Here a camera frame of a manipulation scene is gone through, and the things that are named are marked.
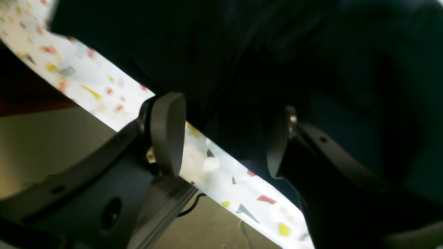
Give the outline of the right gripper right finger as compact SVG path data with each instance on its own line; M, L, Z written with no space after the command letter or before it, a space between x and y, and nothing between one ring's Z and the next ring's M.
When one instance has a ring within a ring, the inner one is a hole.
M442 206L373 173L292 106L266 110L270 175L298 193L316 249L441 249Z

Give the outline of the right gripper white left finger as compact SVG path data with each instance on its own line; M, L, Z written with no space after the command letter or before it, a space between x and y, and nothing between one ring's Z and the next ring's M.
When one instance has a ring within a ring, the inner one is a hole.
M18 249L150 248L194 196L179 176L186 101L169 92L67 170L1 200L1 242Z

